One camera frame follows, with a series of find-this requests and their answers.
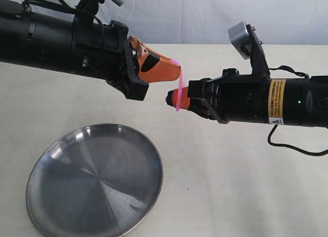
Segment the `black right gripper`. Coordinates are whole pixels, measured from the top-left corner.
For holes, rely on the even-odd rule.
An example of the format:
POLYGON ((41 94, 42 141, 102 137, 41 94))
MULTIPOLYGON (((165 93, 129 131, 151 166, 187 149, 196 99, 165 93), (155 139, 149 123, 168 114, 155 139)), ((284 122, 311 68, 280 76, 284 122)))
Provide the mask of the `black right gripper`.
POLYGON ((188 87, 169 91, 166 96, 167 105, 176 110, 184 109, 201 118, 215 120, 220 124, 228 124, 221 113, 221 82, 223 79, 239 75, 235 68, 224 69, 222 76, 190 80, 188 87))

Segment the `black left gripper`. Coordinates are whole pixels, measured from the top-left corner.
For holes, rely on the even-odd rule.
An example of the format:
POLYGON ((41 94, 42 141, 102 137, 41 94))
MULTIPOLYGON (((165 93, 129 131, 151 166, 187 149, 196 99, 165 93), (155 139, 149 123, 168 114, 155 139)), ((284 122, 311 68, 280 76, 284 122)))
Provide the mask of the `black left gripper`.
POLYGON ((73 73, 105 80, 127 99, 143 101, 148 83, 177 80, 180 65, 150 51, 136 37, 128 39, 128 32, 125 24, 115 20, 86 27, 74 23, 73 73))

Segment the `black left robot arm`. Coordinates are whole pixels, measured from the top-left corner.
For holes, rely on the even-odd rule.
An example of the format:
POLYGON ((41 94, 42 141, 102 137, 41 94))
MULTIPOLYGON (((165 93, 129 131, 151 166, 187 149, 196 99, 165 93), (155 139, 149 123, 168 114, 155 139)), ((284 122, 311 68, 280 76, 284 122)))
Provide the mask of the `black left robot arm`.
POLYGON ((1 61, 102 79, 127 99, 144 100, 149 84, 174 81, 181 67, 128 34, 116 20, 97 17, 104 0, 75 8, 46 0, 1 0, 1 61))

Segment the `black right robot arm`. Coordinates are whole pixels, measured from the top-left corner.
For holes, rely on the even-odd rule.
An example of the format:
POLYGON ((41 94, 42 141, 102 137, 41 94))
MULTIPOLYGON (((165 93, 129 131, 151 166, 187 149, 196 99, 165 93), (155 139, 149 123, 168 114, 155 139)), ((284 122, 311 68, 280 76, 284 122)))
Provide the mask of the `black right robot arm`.
POLYGON ((225 69, 218 78, 190 81, 181 97, 169 91, 166 103, 221 124, 327 127, 327 76, 271 79, 225 69))

